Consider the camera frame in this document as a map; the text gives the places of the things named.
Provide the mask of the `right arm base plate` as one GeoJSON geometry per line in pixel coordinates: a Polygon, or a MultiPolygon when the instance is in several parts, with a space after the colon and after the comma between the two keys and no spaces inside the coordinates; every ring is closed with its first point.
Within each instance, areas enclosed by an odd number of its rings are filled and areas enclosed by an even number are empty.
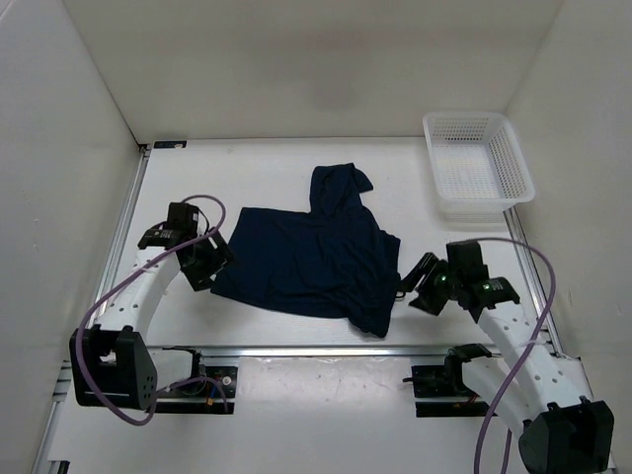
{"type": "Polygon", "coordinates": [[[417,418],[484,417],[488,404],[463,382],[462,365],[473,359],[494,355],[481,344],[450,348],[442,365],[413,365],[411,374],[402,379],[411,384],[417,399],[417,418]]]}

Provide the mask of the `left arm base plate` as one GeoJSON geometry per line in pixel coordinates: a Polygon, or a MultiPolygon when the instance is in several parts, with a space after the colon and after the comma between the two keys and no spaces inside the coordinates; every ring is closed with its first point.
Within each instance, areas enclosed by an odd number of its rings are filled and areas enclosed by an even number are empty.
{"type": "Polygon", "coordinates": [[[236,359],[178,346],[152,350],[150,355],[158,377],[156,414],[234,414],[239,373],[236,359]]]}

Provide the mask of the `navy blue shorts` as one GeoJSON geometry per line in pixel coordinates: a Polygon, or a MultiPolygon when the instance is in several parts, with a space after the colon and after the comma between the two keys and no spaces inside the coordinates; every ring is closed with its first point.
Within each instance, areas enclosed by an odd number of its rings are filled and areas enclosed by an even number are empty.
{"type": "Polygon", "coordinates": [[[234,263],[212,291],[262,309],[346,319],[383,338],[401,277],[401,241],[361,196],[373,184],[354,164],[318,166],[307,212],[242,208],[228,246],[234,263]]]}

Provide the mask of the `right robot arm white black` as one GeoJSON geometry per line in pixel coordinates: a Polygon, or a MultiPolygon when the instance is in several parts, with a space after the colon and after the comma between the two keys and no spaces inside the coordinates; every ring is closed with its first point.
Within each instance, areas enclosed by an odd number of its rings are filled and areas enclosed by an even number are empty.
{"type": "Polygon", "coordinates": [[[540,337],[550,309],[525,315],[509,281],[492,277],[477,239],[450,242],[445,259],[426,253],[404,277],[400,294],[417,292],[411,306],[437,316],[449,301],[468,312],[493,341],[498,356],[482,345],[453,347],[444,360],[443,382],[454,394],[473,392],[488,410],[474,452],[482,454],[493,418],[517,442],[529,473],[602,473],[610,459],[614,416],[603,401],[568,378],[540,337]]]}

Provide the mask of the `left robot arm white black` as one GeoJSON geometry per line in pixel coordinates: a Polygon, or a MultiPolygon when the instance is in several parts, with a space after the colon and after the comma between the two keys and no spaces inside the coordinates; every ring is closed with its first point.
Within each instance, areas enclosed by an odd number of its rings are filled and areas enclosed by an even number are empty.
{"type": "Polygon", "coordinates": [[[104,407],[133,425],[127,410],[152,415],[170,392],[225,395],[195,349],[151,351],[146,339],[168,286],[183,277],[195,292],[212,289],[234,257],[191,197],[170,203],[164,221],[144,231],[130,274],[98,300],[69,341],[75,399],[104,407]]]}

